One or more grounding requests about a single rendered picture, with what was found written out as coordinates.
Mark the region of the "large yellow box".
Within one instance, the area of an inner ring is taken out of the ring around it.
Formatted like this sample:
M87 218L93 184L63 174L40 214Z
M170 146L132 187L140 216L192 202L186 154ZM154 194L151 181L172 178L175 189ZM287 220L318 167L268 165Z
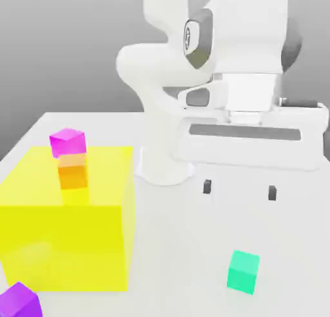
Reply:
M135 234L133 149L88 148L88 186L61 189L48 147L0 184L0 262L34 291L126 291Z

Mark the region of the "small magenta cube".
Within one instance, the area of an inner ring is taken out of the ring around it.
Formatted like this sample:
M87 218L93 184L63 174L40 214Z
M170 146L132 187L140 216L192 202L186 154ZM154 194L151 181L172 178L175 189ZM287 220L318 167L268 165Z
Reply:
M86 139L83 131L64 128L49 136L52 156L86 153Z

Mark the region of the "small purple cube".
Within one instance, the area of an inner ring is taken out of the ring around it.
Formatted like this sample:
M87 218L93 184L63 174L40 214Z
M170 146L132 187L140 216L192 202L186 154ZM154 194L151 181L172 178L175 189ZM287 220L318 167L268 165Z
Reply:
M0 317L43 317L38 295L21 282L0 295Z

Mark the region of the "small green cube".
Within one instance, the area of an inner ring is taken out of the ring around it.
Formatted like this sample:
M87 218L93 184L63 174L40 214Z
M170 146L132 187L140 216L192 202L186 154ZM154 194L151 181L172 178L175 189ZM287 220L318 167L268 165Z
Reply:
M246 294L253 294L259 263L258 255L234 250L228 269L227 287Z

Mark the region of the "small orange cube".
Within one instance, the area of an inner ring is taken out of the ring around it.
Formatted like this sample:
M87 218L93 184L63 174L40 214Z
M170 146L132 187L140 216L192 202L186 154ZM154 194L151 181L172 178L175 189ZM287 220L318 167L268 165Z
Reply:
M85 153L60 155L57 170L61 189L79 189L88 186Z

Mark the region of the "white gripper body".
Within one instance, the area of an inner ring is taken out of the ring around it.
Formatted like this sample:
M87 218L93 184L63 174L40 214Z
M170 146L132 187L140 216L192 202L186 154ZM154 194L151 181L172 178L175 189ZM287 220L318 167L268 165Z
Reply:
M188 118L180 124L172 155L194 163L312 171L320 167L327 126L328 109L315 102L275 106L259 126Z

